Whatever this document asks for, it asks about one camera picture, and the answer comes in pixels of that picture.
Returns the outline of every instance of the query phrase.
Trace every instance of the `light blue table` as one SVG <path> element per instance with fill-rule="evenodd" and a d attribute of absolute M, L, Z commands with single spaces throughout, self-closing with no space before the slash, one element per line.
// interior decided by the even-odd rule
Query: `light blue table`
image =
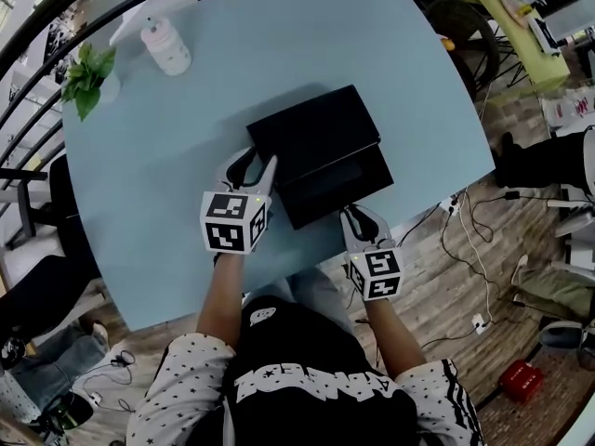
<path fill-rule="evenodd" d="M 86 234 L 130 329 L 202 306 L 213 257 L 201 198 L 262 117 L 354 84 L 394 178 L 363 204 L 391 226 L 493 169 L 467 91 L 412 0 L 204 0 L 171 19 L 193 54 L 186 73 L 165 76 L 129 38 L 118 99 L 83 124 L 64 109 Z M 343 251 L 335 216 L 293 231 L 275 197 L 272 210 L 246 291 Z"/>

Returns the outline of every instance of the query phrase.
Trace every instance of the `black box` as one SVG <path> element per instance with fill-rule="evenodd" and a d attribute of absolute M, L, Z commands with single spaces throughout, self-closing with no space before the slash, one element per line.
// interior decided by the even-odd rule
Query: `black box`
<path fill-rule="evenodd" d="M 275 188 L 297 230 L 392 184 L 380 135 L 353 85 L 248 126 L 258 155 L 279 158 Z"/>

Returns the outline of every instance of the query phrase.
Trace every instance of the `white sleeve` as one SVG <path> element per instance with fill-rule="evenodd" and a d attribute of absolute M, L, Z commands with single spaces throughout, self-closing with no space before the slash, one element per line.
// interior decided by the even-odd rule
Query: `white sleeve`
<path fill-rule="evenodd" d="M 395 381 L 416 403 L 420 446 L 483 446 L 475 408 L 452 361 L 420 365 Z"/>
<path fill-rule="evenodd" d="M 130 417 L 126 445 L 184 444 L 198 420 L 221 403 L 223 375 L 234 356 L 231 347 L 209 335 L 174 340 Z"/>

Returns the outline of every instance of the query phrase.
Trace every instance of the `railing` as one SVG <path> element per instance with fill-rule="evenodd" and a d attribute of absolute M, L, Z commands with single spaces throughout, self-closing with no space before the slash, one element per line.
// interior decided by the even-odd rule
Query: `railing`
<path fill-rule="evenodd" d="M 54 18 L 61 12 L 66 10 L 77 0 L 44 0 L 32 13 L 32 15 L 22 24 L 14 36 L 7 42 L 6 46 L 0 51 L 0 79 L 4 78 L 16 60 L 26 51 L 33 39 L 42 32 L 47 25 L 49 25 Z M 84 42 L 90 35 L 97 32 L 111 21 L 123 15 L 129 9 L 145 2 L 147 0 L 125 0 L 118 6 L 107 11 L 97 19 L 89 22 L 87 26 L 82 28 L 73 38 L 60 46 L 56 52 L 43 64 L 39 70 L 23 85 L 19 92 L 10 101 L 4 113 L 0 115 L 0 130 L 6 125 L 10 116 L 15 112 L 19 105 L 26 99 L 27 95 L 34 89 L 34 87 L 42 80 L 42 78 L 50 73 L 50 71 L 69 55 L 79 44 Z M 53 106 L 60 100 L 60 90 L 56 91 L 43 104 L 37 112 L 29 119 L 23 128 L 10 140 L 7 148 L 0 155 L 0 167 L 4 165 L 11 153 L 19 146 L 29 131 L 41 120 L 41 118 L 50 111 Z M 25 165 L 31 161 L 37 152 L 44 148 L 49 140 L 52 139 L 62 129 L 62 121 L 57 121 L 44 135 L 27 151 L 15 169 L 24 168 Z M 64 143 L 59 144 L 52 151 L 50 151 L 38 164 L 34 171 L 42 170 L 48 165 L 61 151 L 65 148 Z M 7 179 L 0 190 L 5 190 L 12 179 Z M 9 203 L 5 203 L 0 209 L 0 216 L 2 216 L 8 209 Z M 11 244 L 18 237 L 19 233 L 14 235 L 7 244 Z"/>

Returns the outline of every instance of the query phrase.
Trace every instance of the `red object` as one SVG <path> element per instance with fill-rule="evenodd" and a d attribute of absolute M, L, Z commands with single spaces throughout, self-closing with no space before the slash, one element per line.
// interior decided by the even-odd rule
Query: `red object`
<path fill-rule="evenodd" d="M 500 386 L 515 401 L 526 403 L 543 383 L 543 374 L 525 361 L 515 361 L 500 377 Z"/>

